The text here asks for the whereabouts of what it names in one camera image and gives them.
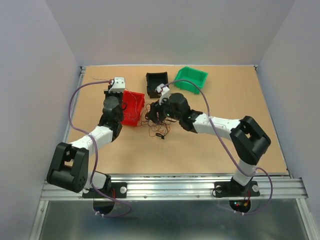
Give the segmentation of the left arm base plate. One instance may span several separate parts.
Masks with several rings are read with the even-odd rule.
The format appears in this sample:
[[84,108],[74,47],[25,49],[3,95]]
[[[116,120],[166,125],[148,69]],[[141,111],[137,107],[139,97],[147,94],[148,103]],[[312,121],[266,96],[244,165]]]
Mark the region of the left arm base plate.
[[[126,182],[111,182],[105,183],[103,187],[98,189],[104,195],[114,199],[125,199],[127,197],[127,183]],[[93,188],[90,188],[88,192],[83,192],[82,197],[84,199],[102,199],[103,195],[98,193]]]

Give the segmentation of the aluminium rail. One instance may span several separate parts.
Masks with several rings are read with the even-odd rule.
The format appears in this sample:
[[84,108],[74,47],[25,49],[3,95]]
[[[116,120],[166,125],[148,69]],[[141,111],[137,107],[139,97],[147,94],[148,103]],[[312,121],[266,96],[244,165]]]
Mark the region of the aluminium rail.
[[[113,174],[114,183],[127,183],[126,201],[213,200],[216,182],[228,182],[230,174]],[[259,187],[259,199],[306,199],[308,194],[301,178],[287,174],[273,174],[267,178],[261,173],[254,177]]]
[[[80,66],[79,67],[80,72],[79,72],[79,78],[77,80],[76,88],[78,88],[82,85],[83,79],[85,76],[85,72],[86,72],[86,68],[87,68],[87,66]],[[76,93],[74,96],[75,98],[72,98],[72,100],[71,100],[71,103],[73,105],[70,106],[71,113],[68,113],[68,117],[70,117],[70,118],[72,118],[74,115],[75,107],[76,107],[77,101],[78,101],[78,95],[79,95],[79,93]],[[63,141],[68,140],[70,130],[71,130],[71,125],[70,125],[70,122],[68,119],[68,123],[66,125],[64,135],[62,138]],[[35,219],[33,222],[33,226],[31,229],[31,234],[30,234],[29,240],[39,240],[40,239],[42,228],[43,228],[43,225],[45,222],[45,217],[46,217],[48,205],[49,205],[50,201],[53,201],[53,200],[64,201],[64,199],[66,199],[65,197],[67,197],[67,192],[64,192],[66,190],[59,188],[59,187],[56,187],[56,186],[53,186],[53,189],[51,189],[51,187],[49,187],[49,189],[47,189],[48,186],[49,185],[47,184],[47,181],[45,180],[43,182],[43,186],[41,189],[40,200],[39,200],[37,212],[35,215]],[[52,191],[53,192],[54,191],[58,191],[58,192],[62,191],[62,193],[53,193],[53,200],[52,200],[49,198],[47,199],[47,197],[45,196],[47,190],[49,191],[49,193]]]

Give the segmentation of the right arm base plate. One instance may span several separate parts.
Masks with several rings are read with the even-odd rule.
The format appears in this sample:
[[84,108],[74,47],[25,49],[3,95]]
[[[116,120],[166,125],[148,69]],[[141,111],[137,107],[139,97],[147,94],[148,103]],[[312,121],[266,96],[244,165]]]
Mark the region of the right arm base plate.
[[212,190],[212,195],[216,198],[237,198],[237,197],[259,197],[260,189],[256,181],[249,181],[245,186],[237,182],[230,181],[216,181]]

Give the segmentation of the black plastic bin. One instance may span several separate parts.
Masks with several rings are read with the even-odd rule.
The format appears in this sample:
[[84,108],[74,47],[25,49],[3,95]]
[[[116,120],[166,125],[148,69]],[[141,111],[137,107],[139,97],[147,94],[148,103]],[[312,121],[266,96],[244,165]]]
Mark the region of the black plastic bin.
[[161,84],[167,84],[168,81],[168,73],[167,72],[147,72],[146,73],[146,91],[147,95],[150,99],[158,99],[160,94],[156,92],[157,86]]

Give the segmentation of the red plastic bin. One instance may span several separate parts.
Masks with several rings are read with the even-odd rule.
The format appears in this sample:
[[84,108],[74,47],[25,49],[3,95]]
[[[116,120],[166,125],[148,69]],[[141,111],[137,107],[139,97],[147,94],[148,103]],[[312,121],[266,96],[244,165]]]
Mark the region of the red plastic bin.
[[137,127],[141,119],[141,112],[145,106],[145,95],[139,92],[125,90],[123,93],[123,125]]

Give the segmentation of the green plastic bin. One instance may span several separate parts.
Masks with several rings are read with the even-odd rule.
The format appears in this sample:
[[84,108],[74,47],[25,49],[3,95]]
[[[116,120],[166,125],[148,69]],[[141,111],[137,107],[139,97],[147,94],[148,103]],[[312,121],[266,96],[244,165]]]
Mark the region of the green plastic bin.
[[204,87],[207,77],[207,72],[185,66],[178,71],[174,79],[175,81],[181,81],[175,82],[173,85],[181,90],[198,95],[200,94],[199,89]]

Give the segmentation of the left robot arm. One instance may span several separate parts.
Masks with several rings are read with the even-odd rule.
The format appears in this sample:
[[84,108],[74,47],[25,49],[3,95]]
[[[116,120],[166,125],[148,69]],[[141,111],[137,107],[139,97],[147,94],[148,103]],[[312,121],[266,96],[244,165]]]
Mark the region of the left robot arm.
[[74,193],[89,187],[89,157],[98,152],[99,148],[113,142],[122,130],[125,88],[123,79],[110,81],[108,89],[104,91],[102,116],[94,130],[88,133],[71,126],[84,133],[84,136],[71,143],[61,142],[56,146],[46,177],[49,184]]

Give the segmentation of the aluminium front rail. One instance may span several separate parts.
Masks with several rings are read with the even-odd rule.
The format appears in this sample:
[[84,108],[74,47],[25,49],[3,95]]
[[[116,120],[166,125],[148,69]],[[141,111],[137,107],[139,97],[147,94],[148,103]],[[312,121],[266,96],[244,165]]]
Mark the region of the aluminium front rail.
[[[114,183],[127,183],[126,201],[213,200],[216,182],[228,182],[230,174],[113,174]],[[259,187],[259,199],[306,199],[308,194],[301,178],[287,174],[273,174],[267,178],[261,173],[254,177]]]

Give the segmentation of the aluminium left side rail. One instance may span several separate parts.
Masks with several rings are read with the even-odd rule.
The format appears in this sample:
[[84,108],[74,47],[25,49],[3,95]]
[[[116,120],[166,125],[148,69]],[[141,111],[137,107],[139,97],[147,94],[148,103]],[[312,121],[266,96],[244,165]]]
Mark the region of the aluminium left side rail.
[[[76,88],[78,88],[82,85],[83,79],[85,76],[85,72],[86,72],[86,68],[87,68],[87,66],[80,66],[79,67],[80,72],[79,72],[79,78],[77,80]],[[68,117],[70,117],[70,118],[72,118],[74,115],[75,107],[76,107],[77,101],[78,101],[78,95],[79,95],[79,93],[76,93],[74,96],[75,98],[72,98],[72,100],[71,100],[71,103],[73,105],[70,106],[71,113],[68,113]],[[70,130],[71,130],[71,125],[70,125],[70,122],[68,119],[68,123],[66,125],[64,135],[62,138],[63,141],[68,140]],[[59,188],[59,187],[56,187],[56,186],[53,186],[53,189],[51,189],[51,187],[49,187],[49,189],[47,189],[48,186],[49,185],[47,184],[47,181],[45,180],[43,182],[43,186],[41,189],[40,200],[39,200],[37,212],[35,215],[35,219],[33,222],[33,226],[31,229],[31,234],[30,234],[29,240],[39,240],[40,239],[42,228],[43,228],[43,225],[45,222],[45,217],[46,217],[48,205],[49,205],[50,201],[53,201],[53,200],[64,201],[64,199],[66,199],[65,197],[67,197],[67,192],[64,192],[66,190]],[[47,199],[47,197],[45,196],[47,190],[49,191],[49,193],[52,191],[53,192],[54,191],[58,191],[58,192],[62,191],[62,193],[53,193],[53,200],[52,200],[49,198]]]

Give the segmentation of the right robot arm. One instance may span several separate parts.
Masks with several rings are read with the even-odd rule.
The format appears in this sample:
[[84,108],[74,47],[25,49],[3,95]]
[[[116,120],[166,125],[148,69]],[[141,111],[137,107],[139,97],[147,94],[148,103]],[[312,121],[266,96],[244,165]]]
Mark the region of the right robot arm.
[[271,145],[271,139],[251,116],[242,119],[213,117],[191,109],[181,93],[151,103],[146,118],[155,124],[170,118],[178,121],[187,132],[215,135],[230,140],[239,157],[236,171],[230,182],[231,192],[242,195],[248,190],[248,183],[256,166]]

